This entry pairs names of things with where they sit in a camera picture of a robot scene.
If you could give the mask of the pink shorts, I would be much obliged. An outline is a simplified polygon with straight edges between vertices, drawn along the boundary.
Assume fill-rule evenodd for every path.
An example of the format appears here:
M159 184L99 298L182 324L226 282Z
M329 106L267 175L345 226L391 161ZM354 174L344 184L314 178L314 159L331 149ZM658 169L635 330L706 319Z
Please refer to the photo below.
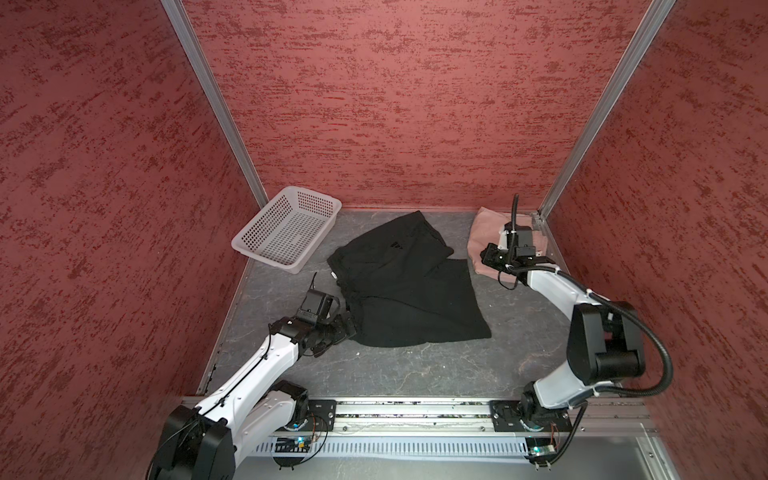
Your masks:
M482 264L481 251L489 243L497 244L500 239L500 232L504 225L509 222L510 214L502 214L484 207L481 207L475 216L467 243L469 259L472 262L475 273L489 278L496 278L500 273L491 267ZM530 215L517 214L516 223L518 226L534 227L533 219ZM533 229L533 244L537 255L546 255L548 240L541 231ZM504 283L514 282L514 277L502 274L501 279Z

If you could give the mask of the black shorts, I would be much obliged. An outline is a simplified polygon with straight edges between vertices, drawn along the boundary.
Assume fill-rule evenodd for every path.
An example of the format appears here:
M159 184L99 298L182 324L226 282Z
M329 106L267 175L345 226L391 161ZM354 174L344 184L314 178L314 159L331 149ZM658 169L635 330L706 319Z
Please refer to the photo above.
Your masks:
M415 211L351 240L327 260L356 330L379 348L489 339L469 265Z

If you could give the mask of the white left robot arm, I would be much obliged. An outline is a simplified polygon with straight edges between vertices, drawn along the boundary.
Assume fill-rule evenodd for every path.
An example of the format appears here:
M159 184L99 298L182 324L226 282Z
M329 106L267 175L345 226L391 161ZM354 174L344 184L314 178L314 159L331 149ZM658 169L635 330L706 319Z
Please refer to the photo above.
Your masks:
M222 387L169 415L145 477L233 478L270 434L306 422L306 390L279 377L303 356L318 357L355 334L348 313L315 323L294 316L270 324L263 344Z

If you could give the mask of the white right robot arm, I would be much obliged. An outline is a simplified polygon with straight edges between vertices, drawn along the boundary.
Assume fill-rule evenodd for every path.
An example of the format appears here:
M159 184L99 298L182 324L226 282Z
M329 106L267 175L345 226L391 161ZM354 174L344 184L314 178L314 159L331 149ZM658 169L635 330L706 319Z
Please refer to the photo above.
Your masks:
M645 373L641 330L625 316L589 297L547 257L517 257L488 244L482 264L510 274L516 282L542 294L570 320L566 360L549 375L528 384L516 416L529 431L554 423L567 409L596 395L599 387L615 387Z

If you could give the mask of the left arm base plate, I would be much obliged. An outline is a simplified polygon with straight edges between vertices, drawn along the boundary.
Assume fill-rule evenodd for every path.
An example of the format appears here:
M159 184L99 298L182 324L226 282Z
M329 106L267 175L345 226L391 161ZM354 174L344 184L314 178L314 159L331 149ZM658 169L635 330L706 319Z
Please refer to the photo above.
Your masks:
M299 400L286 429L291 431L332 431L338 402L328 399Z

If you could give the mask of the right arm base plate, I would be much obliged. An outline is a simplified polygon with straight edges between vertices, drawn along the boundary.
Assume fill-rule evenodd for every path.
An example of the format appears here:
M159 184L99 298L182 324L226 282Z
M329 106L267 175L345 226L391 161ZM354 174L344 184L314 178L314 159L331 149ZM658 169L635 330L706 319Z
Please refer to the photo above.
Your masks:
M572 430L567 409L546 409L536 400L491 400L488 406L495 432L541 433L551 428L556 432Z

